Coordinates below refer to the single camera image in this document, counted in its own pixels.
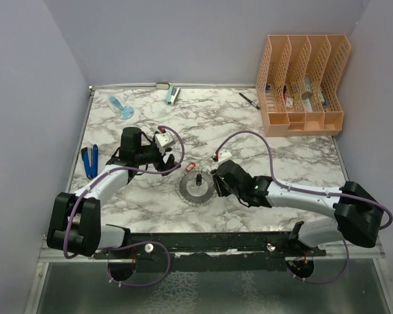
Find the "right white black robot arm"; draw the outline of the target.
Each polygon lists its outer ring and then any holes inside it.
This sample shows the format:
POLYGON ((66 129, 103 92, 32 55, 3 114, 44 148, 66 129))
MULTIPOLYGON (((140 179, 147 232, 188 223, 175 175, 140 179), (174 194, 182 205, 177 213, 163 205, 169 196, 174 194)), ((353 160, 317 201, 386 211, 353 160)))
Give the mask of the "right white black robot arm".
POLYGON ((373 248, 377 242, 384 211, 358 183, 347 181, 342 187, 277 183, 264 175, 252 177, 231 160, 211 175, 219 196, 234 195, 246 207, 288 207, 323 215, 321 220, 293 227, 288 249, 296 256, 334 241, 364 248, 373 248))

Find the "key with black tag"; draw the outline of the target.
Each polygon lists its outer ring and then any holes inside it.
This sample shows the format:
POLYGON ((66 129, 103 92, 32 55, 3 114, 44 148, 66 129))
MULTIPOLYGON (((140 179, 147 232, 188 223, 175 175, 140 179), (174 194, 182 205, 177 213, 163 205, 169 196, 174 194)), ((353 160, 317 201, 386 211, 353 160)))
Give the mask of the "key with black tag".
POLYGON ((199 173, 199 174, 196 175, 195 184, 196 184, 197 186, 201 186, 201 185, 202 185, 202 174, 201 174, 201 173, 199 173))

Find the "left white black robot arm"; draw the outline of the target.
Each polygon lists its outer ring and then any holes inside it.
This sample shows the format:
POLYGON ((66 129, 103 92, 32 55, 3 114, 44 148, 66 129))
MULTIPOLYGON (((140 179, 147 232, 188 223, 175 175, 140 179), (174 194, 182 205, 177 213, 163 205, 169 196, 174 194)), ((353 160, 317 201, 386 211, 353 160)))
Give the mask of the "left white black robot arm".
POLYGON ((166 176, 181 165, 170 152, 175 143, 183 143, 176 131, 159 126, 147 145, 141 142, 144 136, 140 128, 124 128, 120 146, 102 172, 73 193, 56 196, 48 227, 48 248, 62 251, 66 259, 90 257, 104 249, 117 258, 130 254, 129 230, 102 224, 102 207, 134 177, 144 173, 166 176))

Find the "round metal keyring disc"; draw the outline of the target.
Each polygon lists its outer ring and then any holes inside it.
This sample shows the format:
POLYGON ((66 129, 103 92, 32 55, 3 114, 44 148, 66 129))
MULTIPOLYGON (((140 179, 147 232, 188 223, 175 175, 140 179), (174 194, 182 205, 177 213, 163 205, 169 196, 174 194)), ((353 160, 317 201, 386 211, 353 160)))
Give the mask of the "round metal keyring disc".
POLYGON ((178 181, 178 195, 182 201, 192 206, 205 206, 217 195, 211 174, 206 170, 185 172, 178 181), (202 185, 195 184, 196 175, 202 174, 202 185))

